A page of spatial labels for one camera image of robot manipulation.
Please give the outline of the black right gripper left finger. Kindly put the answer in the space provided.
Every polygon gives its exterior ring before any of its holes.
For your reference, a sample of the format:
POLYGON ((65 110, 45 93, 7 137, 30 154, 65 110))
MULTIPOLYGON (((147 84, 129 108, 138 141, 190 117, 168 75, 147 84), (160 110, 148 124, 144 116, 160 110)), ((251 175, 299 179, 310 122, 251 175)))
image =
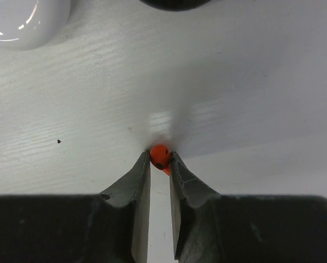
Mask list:
POLYGON ((100 193, 0 195, 0 262, 146 262, 150 154, 100 193))

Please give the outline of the white earbud charging case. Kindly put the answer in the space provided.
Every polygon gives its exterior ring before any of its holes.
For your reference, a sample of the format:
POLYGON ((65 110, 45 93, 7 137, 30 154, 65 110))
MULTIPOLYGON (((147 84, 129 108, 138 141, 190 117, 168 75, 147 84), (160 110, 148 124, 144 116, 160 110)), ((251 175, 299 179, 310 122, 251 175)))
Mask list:
POLYGON ((31 50, 48 43, 70 15, 71 1, 0 1, 0 47, 31 50))

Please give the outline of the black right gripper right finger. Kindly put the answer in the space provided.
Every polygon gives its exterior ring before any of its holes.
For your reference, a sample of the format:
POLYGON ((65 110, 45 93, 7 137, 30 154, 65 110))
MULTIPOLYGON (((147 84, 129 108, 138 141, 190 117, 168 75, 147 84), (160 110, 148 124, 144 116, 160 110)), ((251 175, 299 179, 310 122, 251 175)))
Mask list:
POLYGON ((221 194, 177 153, 170 169, 177 261, 327 262, 327 198, 221 194))

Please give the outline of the orange earbud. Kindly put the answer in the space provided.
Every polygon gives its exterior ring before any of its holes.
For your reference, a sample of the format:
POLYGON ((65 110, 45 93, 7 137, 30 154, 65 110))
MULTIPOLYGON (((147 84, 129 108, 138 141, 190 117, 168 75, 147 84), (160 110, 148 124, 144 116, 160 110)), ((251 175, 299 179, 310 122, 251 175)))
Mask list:
POLYGON ((154 167, 170 176, 171 151, 163 144, 155 145, 150 150, 150 160, 154 167))

